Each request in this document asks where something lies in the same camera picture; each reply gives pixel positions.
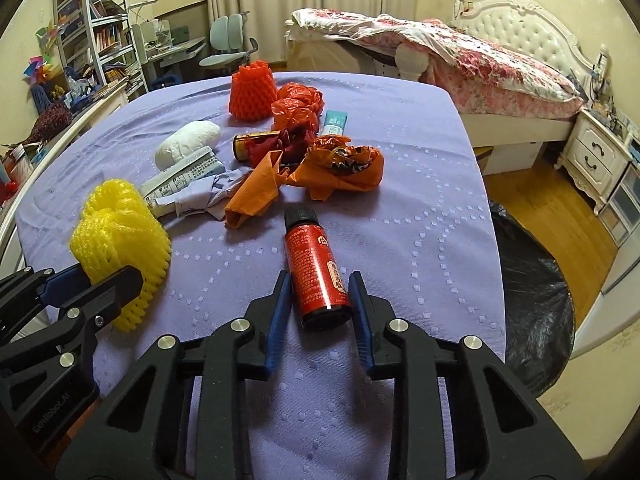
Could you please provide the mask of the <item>white nightstand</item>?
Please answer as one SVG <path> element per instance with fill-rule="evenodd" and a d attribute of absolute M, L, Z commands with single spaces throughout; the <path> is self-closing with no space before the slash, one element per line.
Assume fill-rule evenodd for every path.
<path fill-rule="evenodd" d="M 554 169 L 566 170 L 576 188 L 593 200 L 597 216 L 630 161 L 624 142 L 588 110 L 581 110 Z"/>

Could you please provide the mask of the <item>orange red foam net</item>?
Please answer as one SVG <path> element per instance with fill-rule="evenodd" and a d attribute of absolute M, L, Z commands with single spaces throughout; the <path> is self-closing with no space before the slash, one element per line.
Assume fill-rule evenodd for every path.
<path fill-rule="evenodd" d="M 231 77 L 228 110 L 242 122 L 259 122 L 272 116 L 277 86 L 269 65 L 257 60 L 240 66 Z"/>

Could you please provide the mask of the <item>orange printed plastic bag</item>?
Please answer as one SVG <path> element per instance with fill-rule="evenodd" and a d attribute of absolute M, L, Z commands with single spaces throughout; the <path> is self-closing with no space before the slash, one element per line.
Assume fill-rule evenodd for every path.
<path fill-rule="evenodd" d="M 286 184 L 304 188 L 317 202 L 335 191 L 370 192 L 382 182 L 384 162 L 374 146 L 352 145 L 348 136 L 318 136 Z"/>

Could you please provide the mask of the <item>dark red wrapper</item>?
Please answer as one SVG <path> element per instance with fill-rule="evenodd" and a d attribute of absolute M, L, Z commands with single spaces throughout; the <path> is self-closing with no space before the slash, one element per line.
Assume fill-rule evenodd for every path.
<path fill-rule="evenodd" d="M 282 153 L 281 162 L 285 165 L 297 165 L 305 157 L 317 133 L 304 126 L 291 130 L 279 130 L 279 135 L 262 142 L 250 144 L 250 166 L 256 168 L 262 159 L 272 151 Z"/>

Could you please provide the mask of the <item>white printed box package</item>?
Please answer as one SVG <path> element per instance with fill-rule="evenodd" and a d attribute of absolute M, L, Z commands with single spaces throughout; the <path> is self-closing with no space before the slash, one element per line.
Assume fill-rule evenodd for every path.
<path fill-rule="evenodd" d="M 152 206 L 158 198 L 178 193 L 195 180 L 222 174 L 225 171 L 224 164 L 212 149 L 206 146 L 183 157 L 144 182 L 139 188 L 139 193 L 146 203 Z"/>

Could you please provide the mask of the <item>yellow black can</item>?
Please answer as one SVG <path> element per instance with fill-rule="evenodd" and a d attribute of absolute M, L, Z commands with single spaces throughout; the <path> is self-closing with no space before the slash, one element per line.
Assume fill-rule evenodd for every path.
<path fill-rule="evenodd" d="M 232 153 L 238 162 L 248 162 L 250 160 L 250 144 L 262 142 L 279 135 L 279 131 L 242 133 L 232 139 Z"/>

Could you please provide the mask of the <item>red orange plastic bag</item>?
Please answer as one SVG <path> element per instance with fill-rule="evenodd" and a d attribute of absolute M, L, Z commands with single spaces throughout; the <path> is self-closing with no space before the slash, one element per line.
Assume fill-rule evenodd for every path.
<path fill-rule="evenodd" d="M 318 89 L 288 82 L 277 91 L 277 99 L 271 104 L 271 130 L 304 128 L 316 134 L 323 107 L 323 94 Z"/>

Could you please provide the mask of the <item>yellow foam fruit net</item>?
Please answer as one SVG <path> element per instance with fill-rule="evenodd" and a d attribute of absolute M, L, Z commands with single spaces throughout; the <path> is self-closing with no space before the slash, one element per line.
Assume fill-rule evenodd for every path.
<path fill-rule="evenodd" d="M 70 237 L 70 251 L 93 284 L 124 266 L 141 272 L 140 294 L 114 321 L 123 333 L 136 330 L 166 278 L 171 241 L 130 182 L 107 180 L 90 193 Z"/>

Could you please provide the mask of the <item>black trash bin bag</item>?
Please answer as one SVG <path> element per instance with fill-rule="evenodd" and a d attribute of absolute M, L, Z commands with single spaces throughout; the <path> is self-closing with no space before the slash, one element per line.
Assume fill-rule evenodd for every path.
<path fill-rule="evenodd" d="M 560 378 L 574 349 L 575 307 L 559 263 L 506 208 L 489 204 L 506 309 L 506 365 L 534 396 Z"/>

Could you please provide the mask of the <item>white bed frame headboard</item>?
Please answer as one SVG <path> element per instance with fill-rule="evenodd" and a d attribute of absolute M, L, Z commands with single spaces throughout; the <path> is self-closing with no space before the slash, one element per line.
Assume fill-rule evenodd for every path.
<path fill-rule="evenodd" d="M 444 24 L 547 64 L 575 85 L 584 100 L 582 108 L 587 105 L 591 62 L 582 54 L 577 37 L 534 0 L 454 0 L 454 17 Z M 346 41 L 298 41 L 285 37 L 285 43 L 290 70 L 378 75 L 420 82 L 414 67 L 398 66 L 391 56 Z M 564 141 L 570 136 L 577 116 L 541 119 L 459 114 L 473 148 L 491 150 L 484 162 L 485 174 L 530 168 L 544 144 Z"/>

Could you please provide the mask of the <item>lilac paper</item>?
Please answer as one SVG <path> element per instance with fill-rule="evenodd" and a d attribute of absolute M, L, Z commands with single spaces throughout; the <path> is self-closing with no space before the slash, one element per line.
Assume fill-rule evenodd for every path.
<path fill-rule="evenodd" d="M 155 218 L 168 214 L 174 214 L 177 218 L 191 214 L 210 214 L 222 221 L 226 216 L 224 208 L 228 201 L 239 191 L 251 172 L 250 168 L 241 167 L 192 181 L 177 193 L 152 198 L 151 212 Z"/>

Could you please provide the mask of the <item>orange paper sheet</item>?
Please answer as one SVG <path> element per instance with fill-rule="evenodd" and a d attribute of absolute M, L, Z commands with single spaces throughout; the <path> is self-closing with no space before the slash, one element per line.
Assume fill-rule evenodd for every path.
<path fill-rule="evenodd" d="M 270 151 L 245 178 L 224 208 L 224 223 L 239 229 L 251 218 L 262 216 L 278 200 L 280 187 L 288 180 L 288 170 L 281 167 L 282 151 Z"/>

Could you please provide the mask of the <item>red spray can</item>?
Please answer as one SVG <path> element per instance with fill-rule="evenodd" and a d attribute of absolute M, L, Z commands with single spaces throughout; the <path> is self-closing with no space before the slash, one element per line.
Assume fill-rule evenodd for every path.
<path fill-rule="evenodd" d="M 284 224 L 288 268 L 293 277 L 300 324 L 310 332 L 343 325 L 352 316 L 352 306 L 316 213 L 305 206 L 288 207 Z"/>

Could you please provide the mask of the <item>white bookshelf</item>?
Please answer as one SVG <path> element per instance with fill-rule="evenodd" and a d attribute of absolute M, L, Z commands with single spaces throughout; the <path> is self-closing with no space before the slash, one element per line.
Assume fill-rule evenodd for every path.
<path fill-rule="evenodd" d="M 98 87 L 125 85 L 129 101 L 148 90 L 127 0 L 52 0 L 62 65 Z"/>

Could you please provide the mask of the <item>teal white tube box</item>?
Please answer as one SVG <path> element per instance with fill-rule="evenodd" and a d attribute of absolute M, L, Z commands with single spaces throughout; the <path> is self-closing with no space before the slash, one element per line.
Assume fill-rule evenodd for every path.
<path fill-rule="evenodd" d="M 328 110 L 324 116 L 320 130 L 322 136 L 342 136 L 346 127 L 348 114 L 337 110 Z"/>

